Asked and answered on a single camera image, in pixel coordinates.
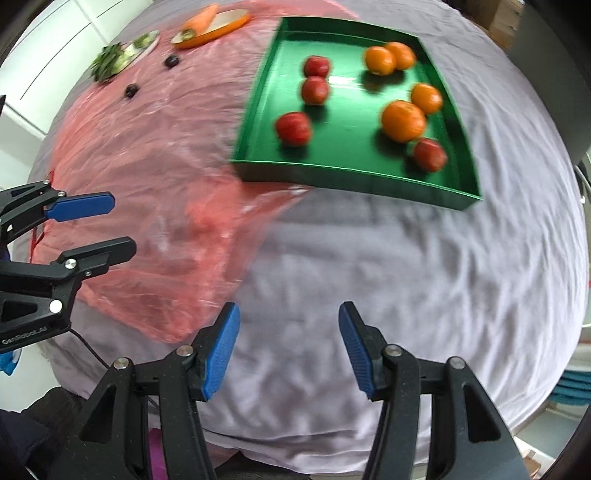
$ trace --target orange plate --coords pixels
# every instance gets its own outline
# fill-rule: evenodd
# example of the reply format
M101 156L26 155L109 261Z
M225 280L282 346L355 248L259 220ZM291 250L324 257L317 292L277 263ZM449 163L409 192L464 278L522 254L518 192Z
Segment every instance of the orange plate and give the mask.
M230 10L228 12L221 12L217 14L209 28L195 38L189 38L182 41L181 32L177 33L170 43L175 48L195 48L207 42L211 42L219 37L223 37L234 30L237 30L251 19L251 13L247 9Z

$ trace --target green vegetable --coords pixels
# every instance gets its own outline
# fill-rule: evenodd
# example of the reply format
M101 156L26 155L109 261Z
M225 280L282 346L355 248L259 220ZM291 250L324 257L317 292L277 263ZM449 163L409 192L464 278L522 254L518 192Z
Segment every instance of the green vegetable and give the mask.
M148 32L134 40L134 47L146 48L150 43L150 32Z
M104 47L90 66L92 76L96 82L104 82L112 77L114 65L123 54L121 43Z
M112 72L113 75L121 72L128 64L127 58L125 55L120 55L117 60L113 63Z

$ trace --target green tray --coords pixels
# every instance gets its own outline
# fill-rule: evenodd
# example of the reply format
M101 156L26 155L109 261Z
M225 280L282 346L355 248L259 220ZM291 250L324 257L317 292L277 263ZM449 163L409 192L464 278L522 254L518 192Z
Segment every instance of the green tray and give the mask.
M364 49L389 41L411 47L417 64L376 77L365 70ZM332 64L324 106L300 98L302 65L309 55ZM449 158L444 169L425 174L409 157L409 146L379 129L386 104L410 101L417 82L441 92L443 109L428 117L424 136L438 140ZM283 147L275 120L305 111L314 135L306 147ZM481 199L476 166L453 99L421 41L412 35L361 22L320 17L285 17L261 62L233 165L245 181L279 181L373 193L463 210Z

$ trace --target blue cloth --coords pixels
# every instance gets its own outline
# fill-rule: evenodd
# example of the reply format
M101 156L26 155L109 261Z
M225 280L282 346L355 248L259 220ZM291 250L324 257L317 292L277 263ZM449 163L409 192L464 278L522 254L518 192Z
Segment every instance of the blue cloth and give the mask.
M12 352L0 353L0 372L4 372L9 376L12 375L18 361L21 359L21 350L18 348Z
M552 390L550 401L565 405L588 405L591 403L591 372L565 370Z

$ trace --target white cabinet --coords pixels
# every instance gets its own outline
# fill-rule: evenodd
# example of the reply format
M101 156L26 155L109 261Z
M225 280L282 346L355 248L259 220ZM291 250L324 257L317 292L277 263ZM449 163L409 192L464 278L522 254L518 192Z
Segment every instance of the white cabinet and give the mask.
M151 1L148 0L122 0L100 14L97 25L105 33L108 41L113 40L125 26L142 12Z
M47 132L70 89L102 47L103 41L92 25L82 29L39 72L17 108L26 112L32 124Z
M90 22L74 2L37 24L16 45L0 67L0 92L13 107L51 59Z
M101 48L149 4L151 0L55 0L0 67L0 95L7 96L10 108L32 128L47 133Z

